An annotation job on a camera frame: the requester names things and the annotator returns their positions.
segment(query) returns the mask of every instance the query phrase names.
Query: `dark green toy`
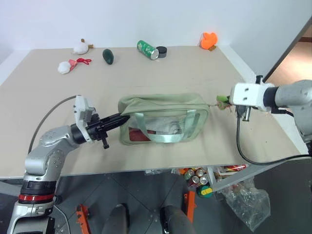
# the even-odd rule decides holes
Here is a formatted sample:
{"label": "dark green toy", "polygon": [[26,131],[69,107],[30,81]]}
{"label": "dark green toy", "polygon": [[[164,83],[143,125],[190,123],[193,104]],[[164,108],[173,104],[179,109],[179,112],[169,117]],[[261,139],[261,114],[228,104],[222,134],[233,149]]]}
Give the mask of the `dark green toy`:
{"label": "dark green toy", "polygon": [[103,58],[109,65],[112,65],[114,62],[114,55],[110,49],[105,49],[103,51]]}

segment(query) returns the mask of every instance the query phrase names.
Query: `orange bracket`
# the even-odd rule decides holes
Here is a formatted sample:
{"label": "orange bracket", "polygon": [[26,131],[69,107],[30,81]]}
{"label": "orange bracket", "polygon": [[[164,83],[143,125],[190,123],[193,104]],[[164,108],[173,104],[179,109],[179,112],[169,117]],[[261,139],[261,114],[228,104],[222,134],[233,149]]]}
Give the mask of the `orange bracket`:
{"label": "orange bracket", "polygon": [[179,172],[181,175],[184,175],[184,173],[186,173],[188,171],[188,168],[180,168]]}
{"label": "orange bracket", "polygon": [[195,192],[189,191],[187,194],[184,194],[184,203],[186,204],[186,216],[193,223],[194,209],[197,207],[195,204]]}
{"label": "orange bracket", "polygon": [[82,234],[91,234],[89,223],[87,220],[89,216],[88,207],[82,204],[78,205],[76,207],[76,215],[78,217],[78,223],[81,227]]}

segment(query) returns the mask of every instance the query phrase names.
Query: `crumpled plastic bag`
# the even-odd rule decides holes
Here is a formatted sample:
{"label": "crumpled plastic bag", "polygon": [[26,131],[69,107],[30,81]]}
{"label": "crumpled plastic bag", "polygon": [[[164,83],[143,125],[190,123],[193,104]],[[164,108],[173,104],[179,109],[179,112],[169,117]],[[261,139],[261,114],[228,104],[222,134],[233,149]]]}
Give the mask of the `crumpled plastic bag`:
{"label": "crumpled plastic bag", "polygon": [[222,189],[221,192],[237,217],[252,232],[271,215],[269,195],[265,190],[255,188],[253,178]]}

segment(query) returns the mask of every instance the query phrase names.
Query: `black cable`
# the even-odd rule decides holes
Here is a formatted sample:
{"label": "black cable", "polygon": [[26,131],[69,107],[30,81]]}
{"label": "black cable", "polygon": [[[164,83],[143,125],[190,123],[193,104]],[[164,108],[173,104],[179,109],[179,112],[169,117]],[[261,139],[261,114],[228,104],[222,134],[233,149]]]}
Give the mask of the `black cable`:
{"label": "black cable", "polygon": [[239,131],[240,131],[240,116],[237,116],[237,126],[236,126],[236,145],[237,145],[237,149],[239,154],[242,156],[242,158],[244,160],[246,160],[247,162],[251,163],[251,164],[255,164],[255,165],[271,165],[271,164],[275,164],[275,163],[280,163],[280,162],[284,162],[293,158],[299,158],[299,157],[312,157],[312,155],[294,155],[294,156],[290,156],[290,157],[286,157],[280,160],[276,160],[276,161],[271,161],[271,162],[255,162],[252,161],[248,158],[246,158],[246,156],[243,154],[243,152],[240,149],[240,143],[239,143]]}
{"label": "black cable", "polygon": [[36,128],[36,130],[35,130],[35,132],[34,132],[34,134],[33,134],[33,137],[31,138],[31,141],[30,141],[30,144],[29,144],[29,148],[28,148],[28,154],[31,152],[31,150],[32,150],[32,148],[33,148],[33,144],[34,144],[35,138],[36,138],[36,136],[37,136],[37,133],[38,133],[40,127],[41,127],[42,124],[45,122],[45,120],[48,118],[48,116],[49,116],[56,108],[58,108],[58,106],[60,106],[60,105],[63,104],[64,102],[67,102],[67,101],[69,101],[69,100],[71,100],[71,99],[76,98],[76,96],[77,96],[77,95],[71,96],[71,97],[68,97],[68,98],[66,98],[66,99],[64,99],[64,100],[62,100],[62,101],[60,101],[58,104],[56,104],[56,105],[43,117],[43,119],[40,121],[38,127]]}
{"label": "black cable", "polygon": [[289,112],[289,111],[286,111],[285,114],[288,114],[288,115],[290,115],[290,116],[293,117],[293,113],[291,113],[291,112]]}

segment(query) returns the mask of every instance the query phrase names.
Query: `can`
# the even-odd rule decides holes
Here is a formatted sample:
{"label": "can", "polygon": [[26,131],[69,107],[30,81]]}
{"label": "can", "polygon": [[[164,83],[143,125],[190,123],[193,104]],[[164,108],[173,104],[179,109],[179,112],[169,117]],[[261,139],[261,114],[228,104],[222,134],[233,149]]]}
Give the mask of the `can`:
{"label": "can", "polygon": [[213,189],[207,185],[197,188],[196,191],[198,196],[201,198],[208,198],[211,197],[211,195],[213,194]]}
{"label": "can", "polygon": [[189,169],[186,173],[184,173],[183,176],[186,180],[188,180],[194,175],[195,175],[195,172],[193,170]]}
{"label": "can", "polygon": [[207,183],[209,184],[208,174],[205,173],[202,177],[206,178],[207,179]]}
{"label": "can", "polygon": [[158,46],[156,47],[156,49],[158,50],[159,52],[159,55],[158,55],[158,58],[161,59],[161,58],[165,58],[167,56],[167,48],[164,47],[164,46]]}
{"label": "can", "polygon": [[224,172],[239,172],[246,168],[245,164],[242,165],[232,165],[232,166],[225,166]]}
{"label": "can", "polygon": [[201,177],[199,179],[199,185],[206,185],[208,183],[208,179],[206,177]]}
{"label": "can", "polygon": [[196,171],[196,175],[197,175],[198,177],[202,177],[202,176],[204,175],[204,171],[203,171],[202,169],[198,169],[198,170]]}
{"label": "can", "polygon": [[150,58],[151,60],[155,60],[158,58],[159,51],[146,43],[143,40],[139,40],[136,45],[137,49],[141,51],[146,57]]}
{"label": "can", "polygon": [[197,187],[199,184],[199,178],[198,176],[193,176],[192,178],[190,178],[188,181],[187,181],[187,185],[189,187]]}
{"label": "can", "polygon": [[203,170],[204,173],[207,173],[207,167],[202,167],[201,169]]}

